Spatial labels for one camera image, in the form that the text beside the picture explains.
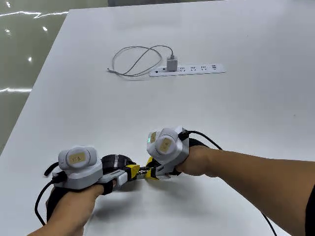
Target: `sticker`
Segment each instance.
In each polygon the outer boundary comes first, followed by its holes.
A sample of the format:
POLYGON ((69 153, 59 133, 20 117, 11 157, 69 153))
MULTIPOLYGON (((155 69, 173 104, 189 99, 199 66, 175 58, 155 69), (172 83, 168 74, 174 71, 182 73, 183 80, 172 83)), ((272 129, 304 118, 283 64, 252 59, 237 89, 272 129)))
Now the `sticker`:
POLYGON ((154 143, 156 141, 156 136, 157 136, 156 132, 151 134, 151 143, 154 143))
POLYGON ((171 144, 172 144, 172 141, 170 139, 164 138, 161 143, 161 146, 159 146, 159 150, 162 152, 167 152, 171 144))
POLYGON ((75 153, 69 156, 69 164, 73 165, 79 162, 85 161, 85 154, 84 152, 75 153))

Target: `power strip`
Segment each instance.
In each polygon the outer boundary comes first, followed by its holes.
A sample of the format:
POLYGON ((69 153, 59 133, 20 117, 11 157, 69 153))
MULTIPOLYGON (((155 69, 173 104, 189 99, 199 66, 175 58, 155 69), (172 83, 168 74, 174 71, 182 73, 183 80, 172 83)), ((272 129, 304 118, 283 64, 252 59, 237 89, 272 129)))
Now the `power strip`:
POLYGON ((150 71, 149 76, 195 75, 224 72, 226 72, 226 70, 222 64, 179 65, 177 71, 166 71, 166 66, 160 66, 150 71))

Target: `human hand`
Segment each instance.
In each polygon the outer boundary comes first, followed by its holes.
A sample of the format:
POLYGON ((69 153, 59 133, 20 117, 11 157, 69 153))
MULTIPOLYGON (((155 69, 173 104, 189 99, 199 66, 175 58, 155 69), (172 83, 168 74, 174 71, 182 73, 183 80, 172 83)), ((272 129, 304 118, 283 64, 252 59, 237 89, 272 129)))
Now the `human hand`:
POLYGON ((205 146, 190 147, 189 156, 176 169, 191 176, 207 175, 209 177, 216 177, 213 164, 218 151, 205 146))
POLYGON ((64 227, 63 235, 83 235, 95 200, 103 192, 102 185, 93 185, 82 192, 68 192, 59 200, 47 226, 64 227))

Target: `floor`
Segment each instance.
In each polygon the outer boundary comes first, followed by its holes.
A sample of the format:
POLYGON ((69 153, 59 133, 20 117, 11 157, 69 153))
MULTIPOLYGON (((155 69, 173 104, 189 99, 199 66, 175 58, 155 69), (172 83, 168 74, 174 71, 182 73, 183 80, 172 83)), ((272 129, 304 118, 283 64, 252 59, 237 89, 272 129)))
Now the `floor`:
POLYGON ((0 154, 69 9, 196 0, 1 0, 0 154))

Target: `wire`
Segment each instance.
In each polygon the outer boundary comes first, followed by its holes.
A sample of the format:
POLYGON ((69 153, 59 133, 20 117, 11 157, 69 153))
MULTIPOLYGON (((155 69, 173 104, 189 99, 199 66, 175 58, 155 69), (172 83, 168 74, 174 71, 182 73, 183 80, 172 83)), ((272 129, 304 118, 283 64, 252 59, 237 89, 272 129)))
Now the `wire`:
POLYGON ((55 162, 50 165, 50 167, 47 168, 47 170, 44 172, 44 175, 47 177, 49 174, 59 165, 59 162, 55 162))
MULTIPOLYGON (((212 139, 210 139, 207 135, 205 135, 205 134, 203 134, 203 133, 201 133, 199 131, 184 130, 184 131, 182 131, 181 133, 178 134, 178 138, 180 140, 185 140, 185 139, 187 139, 189 137, 189 134, 198 134, 198 135, 204 137, 205 139, 207 139, 210 143, 212 143, 214 146, 216 146, 219 150, 222 150, 222 148, 219 145, 217 145, 212 139)), ((265 220, 267 221, 267 223, 270 226, 270 228, 271 228, 272 232, 274 233, 274 235, 277 236, 277 233, 276 233, 274 227, 272 226, 271 222, 267 218, 267 216, 264 213, 262 213, 262 212, 261 212, 261 214, 265 218, 265 220)))
POLYGON ((41 218, 39 212, 38 212, 38 204, 39 204, 39 201, 41 199, 41 197, 43 196, 44 192, 47 190, 47 188, 53 184, 53 183, 60 183, 60 182, 63 182, 67 179, 67 175, 64 171, 60 171, 58 172, 55 176, 53 176, 53 179, 45 185, 45 187, 43 187, 43 189, 40 191, 38 197, 37 197, 37 200, 36 200, 36 203, 35 203, 35 207, 34 207, 34 211, 35 211, 35 215, 38 217, 39 221, 41 222, 41 224, 44 226, 46 223, 45 221, 43 220, 43 218, 41 218))
POLYGON ((212 139, 210 139, 210 138, 209 138, 208 136, 206 136, 205 134, 200 133, 199 131, 195 131, 195 130, 190 130, 190 131, 188 131, 188 132, 189 132, 190 134, 198 134, 198 135, 204 137, 206 140, 208 140, 210 143, 212 143, 214 146, 216 146, 217 149, 222 150, 222 148, 221 148, 219 145, 217 145, 212 139))
POLYGON ((171 57, 174 56, 174 53, 173 53, 173 49, 171 49, 170 47, 168 46, 165 46, 165 45, 155 45, 153 47, 144 47, 144 46, 130 46, 130 47, 124 47, 122 49, 120 49, 118 52, 115 53, 113 59, 112 59, 112 69, 109 69, 107 68, 107 71, 110 72, 110 73, 114 73, 116 75, 121 75, 121 76, 127 76, 127 77, 139 77, 139 76, 142 76, 142 75, 145 75, 145 74, 148 74, 150 72, 150 70, 152 68, 154 68, 155 66, 157 66, 161 61, 162 61, 162 55, 161 53, 159 53, 157 50, 153 49, 153 48, 156 48, 156 47, 165 47, 165 48, 168 48, 169 50, 171 50, 171 57), (134 49, 134 48, 142 48, 142 49, 146 49, 146 51, 136 60, 136 62, 132 65, 132 67, 126 71, 125 73, 121 73, 121 72, 118 72, 115 70, 115 59, 118 55, 120 55, 122 52, 125 52, 127 50, 130 50, 130 49, 134 49), (141 72, 138 72, 138 73, 135 73, 135 74, 128 74, 137 64, 138 62, 141 60, 141 58, 148 52, 148 51, 154 51, 156 52, 156 54, 159 56, 159 61, 157 63, 155 63, 154 65, 150 66, 148 69, 145 69, 141 72))
POLYGON ((45 187, 43 187, 43 189, 40 191, 38 197, 37 197, 37 200, 36 200, 36 203, 35 203, 35 215, 38 217, 39 221, 41 222, 41 224, 44 226, 45 225, 45 221, 43 220, 43 218, 41 218, 39 212, 38 212, 38 204, 39 204, 39 201, 41 199, 41 197, 43 196, 44 192, 46 191, 46 189, 51 185, 53 184, 54 181, 50 181, 48 184, 45 185, 45 187))
POLYGON ((267 221, 267 223, 269 224, 269 226, 270 226, 272 232, 274 233, 274 235, 277 236, 277 233, 276 233, 274 227, 272 226, 272 224, 270 223, 269 219, 267 218, 267 216, 265 216, 265 214, 262 213, 262 212, 261 212, 261 214, 262 214, 262 216, 265 218, 265 220, 267 221))

